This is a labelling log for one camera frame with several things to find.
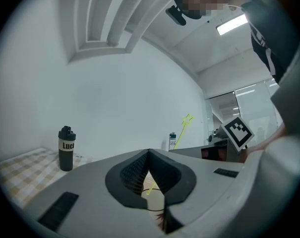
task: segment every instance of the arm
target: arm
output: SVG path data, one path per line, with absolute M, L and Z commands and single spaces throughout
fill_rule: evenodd
M 274 132 L 269 138 L 247 149 L 243 149 L 240 152 L 239 162 L 244 163 L 248 157 L 248 155 L 254 151 L 264 150 L 272 141 L 278 139 L 279 137 L 287 135 L 288 132 L 285 128 L 284 123 L 280 125 L 276 132 Z

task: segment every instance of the ceiling light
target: ceiling light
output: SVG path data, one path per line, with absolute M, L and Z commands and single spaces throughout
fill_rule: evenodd
M 254 86 L 254 85 L 249 85 L 249 86 L 246 86 L 246 87 L 244 87 L 244 88 L 240 88 L 240 89 L 238 89 L 238 90 L 236 90 L 236 91 L 240 91 L 240 90 L 242 90 L 242 89 L 245 89 L 245 88 L 248 88 L 248 87 L 251 87 L 251 86 Z
M 247 91 L 247 92 L 244 92 L 244 93 L 239 93 L 239 94 L 236 94 L 236 97 L 238 97 L 238 96 L 240 96 L 240 95 L 247 94 L 247 93 L 252 93 L 252 92 L 254 92 L 254 90 Z
M 247 18 L 245 17 L 245 15 L 240 15 L 236 18 L 233 18 L 232 20 L 224 23 L 224 24 L 221 24 L 220 26 L 217 26 L 216 29 L 219 33 L 219 35 L 223 35 L 243 24 L 246 24 L 248 23 L 247 21 Z

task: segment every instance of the small water bottle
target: small water bottle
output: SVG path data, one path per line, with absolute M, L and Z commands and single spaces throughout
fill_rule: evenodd
M 176 134 L 175 132 L 172 132 L 170 134 L 170 140 L 169 140 L 169 151 L 173 150 L 176 146 Z
M 59 131 L 59 159 L 60 169 L 63 171 L 72 170 L 72 159 L 74 153 L 76 134 L 69 126 L 64 126 Z

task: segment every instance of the white surface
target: white surface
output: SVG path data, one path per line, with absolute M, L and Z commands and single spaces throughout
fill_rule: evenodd
M 116 16 L 116 12 L 120 7 L 120 4 L 122 3 L 123 0 L 112 0 L 110 7 L 107 11 L 107 16 L 105 18 L 105 22 L 104 22 L 104 27 L 102 29 L 102 35 L 101 35 L 101 40 L 106 40 L 107 36 L 109 34 L 109 30 L 111 28 L 112 22 L 115 19 Z
M 65 67 L 57 3 L 24 2 L 0 36 L 0 161 L 41 146 L 56 71 Z
M 125 26 L 140 2 L 141 0 L 122 1 L 109 30 L 107 37 L 109 46 L 116 47 L 119 44 Z
M 226 235 L 222 235 L 221 233 L 224 231 L 224 228 L 227 227 L 232 219 L 237 215 L 237 213 L 241 210 L 241 208 L 244 206 L 245 202 L 248 199 L 248 196 L 252 190 L 252 187 L 254 185 L 254 180 L 258 171 L 258 164 L 261 158 L 262 152 L 257 151 L 250 154 L 250 156 L 247 158 L 247 161 L 244 163 L 243 167 L 240 169 L 239 174 L 235 179 L 232 179 L 233 182 L 228 186 L 228 189 L 224 191 L 220 195 L 220 197 L 212 198 L 212 200 L 215 200 L 215 204 L 210 207 L 207 211 L 205 211 L 204 214 L 202 214 L 199 218 L 197 218 L 192 223 L 184 226 L 182 229 L 179 229 L 178 232 L 171 233 L 172 238 L 176 237 L 208 237 L 208 238 L 218 238 L 218 237 L 227 237 Z M 228 162 L 219 162 L 221 165 L 231 165 L 234 163 L 228 163 Z M 219 185 L 219 182 L 215 183 L 207 183 L 212 184 L 213 186 L 217 187 Z M 217 193 L 217 191 L 213 188 L 210 190 L 201 189 L 201 193 Z
M 122 38 L 129 38 L 125 33 Z M 75 152 L 106 158 L 135 149 L 168 148 L 182 118 L 195 117 L 179 147 L 202 144 L 206 115 L 199 86 L 172 60 L 144 41 L 130 55 L 92 58 L 59 70 L 44 146 L 57 145 L 57 131 L 77 134 Z
M 195 188 L 187 199 L 182 203 L 169 207 L 171 215 L 182 223 L 184 227 L 210 213 L 210 209 L 213 209 L 218 204 L 219 199 L 226 193 L 227 189 L 230 189 L 235 184 L 235 180 L 239 177 L 239 175 L 237 178 L 232 178 L 216 174 L 214 173 L 216 169 L 220 168 L 237 172 L 241 172 L 244 169 L 244 164 L 242 163 L 203 160 L 177 153 L 170 153 L 170 155 L 174 161 L 191 168 L 196 175 Z
M 135 28 L 125 50 L 128 52 L 132 52 L 135 45 L 142 37 L 146 29 L 153 22 L 153 20 L 157 17 L 157 15 L 165 8 L 167 4 L 169 4 L 171 0 L 155 0 L 152 6 L 150 6 L 149 10 L 143 15 L 141 20 L 139 21 L 138 26 Z
M 151 4 L 149 1 L 145 0 L 140 3 L 128 26 L 137 25 L 149 8 Z M 219 36 L 216 30 L 216 27 L 223 22 L 241 14 L 240 9 L 230 11 L 225 7 L 224 10 L 212 11 L 211 16 L 202 17 L 199 20 L 186 17 L 186 25 L 178 26 L 166 15 L 164 9 L 149 26 L 146 34 L 150 33 L 159 39 L 159 42 L 156 40 L 154 42 L 163 49 L 167 49 L 173 56 L 176 56 L 174 51 L 182 53 L 185 60 L 192 64 L 193 70 L 199 72 L 251 48 L 250 27 L 247 24 L 224 36 Z
M 195 119 L 179 148 L 202 145 L 204 96 L 178 65 L 144 41 L 130 55 L 66 65 L 59 16 L 59 0 L 29 0 L 0 40 L 0 160 L 39 146 L 57 150 L 64 125 L 84 156 L 167 150 L 187 114 Z
M 103 40 L 105 41 L 109 32 L 109 28 L 111 26 L 113 18 L 116 13 L 116 9 L 118 9 L 120 2 L 122 0 L 116 0 L 118 4 L 116 4 L 116 8 L 112 3 L 112 0 L 91 0 L 91 5 L 89 8 L 89 18 L 87 25 L 87 40 L 95 40 L 100 41 L 101 35 L 103 32 L 104 25 L 106 26 L 103 35 Z
M 198 75 L 198 84 L 204 90 L 205 97 L 211 98 L 269 77 L 270 72 L 265 64 L 250 49 L 204 70 Z

